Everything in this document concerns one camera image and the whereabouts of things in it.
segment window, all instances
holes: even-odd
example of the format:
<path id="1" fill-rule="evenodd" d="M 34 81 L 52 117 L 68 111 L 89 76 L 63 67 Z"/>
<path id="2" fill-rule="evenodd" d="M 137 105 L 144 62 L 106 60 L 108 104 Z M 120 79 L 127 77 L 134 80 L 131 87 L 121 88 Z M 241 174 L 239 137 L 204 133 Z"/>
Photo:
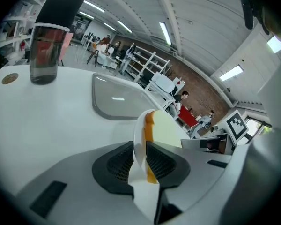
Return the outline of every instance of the window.
<path id="1" fill-rule="evenodd" d="M 237 146 L 250 142 L 254 137 L 257 137 L 260 134 L 266 134 L 272 131 L 272 126 L 270 124 L 251 117 L 247 117 L 245 123 L 247 124 L 249 131 L 240 141 L 238 141 Z"/>

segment black slot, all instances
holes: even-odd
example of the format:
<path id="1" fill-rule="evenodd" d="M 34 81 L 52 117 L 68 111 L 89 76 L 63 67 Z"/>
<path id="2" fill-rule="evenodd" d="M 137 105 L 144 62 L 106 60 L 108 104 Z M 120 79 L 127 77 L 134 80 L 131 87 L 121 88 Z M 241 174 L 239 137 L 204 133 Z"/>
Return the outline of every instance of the black slot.
<path id="1" fill-rule="evenodd" d="M 228 165 L 228 163 L 224 163 L 216 160 L 209 160 L 207 163 L 221 168 L 226 168 L 226 166 Z"/>
<path id="2" fill-rule="evenodd" d="M 30 209 L 39 216 L 46 218 L 66 186 L 66 183 L 53 181 L 31 204 Z"/>

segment brick wall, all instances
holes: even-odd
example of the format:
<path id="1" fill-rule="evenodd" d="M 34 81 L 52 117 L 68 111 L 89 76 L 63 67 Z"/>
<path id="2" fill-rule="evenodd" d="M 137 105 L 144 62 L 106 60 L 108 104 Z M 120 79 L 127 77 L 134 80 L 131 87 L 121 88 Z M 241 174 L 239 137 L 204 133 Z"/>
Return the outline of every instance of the brick wall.
<path id="1" fill-rule="evenodd" d="M 215 112 L 215 116 L 212 119 L 211 125 L 219 122 L 228 112 L 229 106 L 222 99 L 222 97 L 214 90 L 214 88 L 199 74 L 189 68 L 187 65 L 177 60 L 176 58 L 152 47 L 148 44 L 132 40 L 126 37 L 116 36 L 113 43 L 121 41 L 121 46 L 136 44 L 150 52 L 156 52 L 156 54 L 166 60 L 170 60 L 172 65 L 170 71 L 166 74 L 173 80 L 175 77 L 182 77 L 185 80 L 185 86 L 180 91 L 188 91 L 189 96 L 182 104 L 188 109 L 192 108 L 191 113 L 196 117 L 198 115 L 204 116 L 212 109 Z M 201 135 L 205 134 L 207 130 L 201 129 L 199 132 Z"/>

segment gray floor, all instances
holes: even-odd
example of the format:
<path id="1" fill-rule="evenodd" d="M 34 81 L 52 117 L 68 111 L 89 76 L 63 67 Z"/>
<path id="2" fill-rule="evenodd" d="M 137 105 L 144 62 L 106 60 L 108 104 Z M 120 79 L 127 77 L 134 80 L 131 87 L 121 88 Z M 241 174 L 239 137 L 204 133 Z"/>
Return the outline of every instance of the gray floor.
<path id="1" fill-rule="evenodd" d="M 102 73 L 106 75 L 116 76 L 122 79 L 131 81 L 130 77 L 127 75 L 123 76 L 118 72 L 118 69 L 115 71 L 112 68 L 103 69 L 100 65 L 97 64 L 95 67 L 95 58 L 92 58 L 91 61 L 86 64 L 87 59 L 90 56 L 90 52 L 85 51 L 81 45 L 69 46 L 65 55 L 62 58 L 63 64 L 68 68 L 77 68 L 97 73 Z"/>

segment black vent grille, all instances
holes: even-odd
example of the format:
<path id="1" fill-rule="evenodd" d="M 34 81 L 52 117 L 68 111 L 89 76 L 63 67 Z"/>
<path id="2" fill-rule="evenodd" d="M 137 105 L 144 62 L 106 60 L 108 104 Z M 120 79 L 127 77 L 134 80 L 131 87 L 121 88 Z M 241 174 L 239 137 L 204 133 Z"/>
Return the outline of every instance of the black vent grille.
<path id="1" fill-rule="evenodd" d="M 127 147 L 107 162 L 107 170 L 117 179 L 128 182 L 130 168 L 133 164 L 133 146 Z"/>
<path id="2" fill-rule="evenodd" d="M 147 146 L 147 163 L 157 180 L 164 178 L 176 168 L 176 161 L 153 146 Z"/>

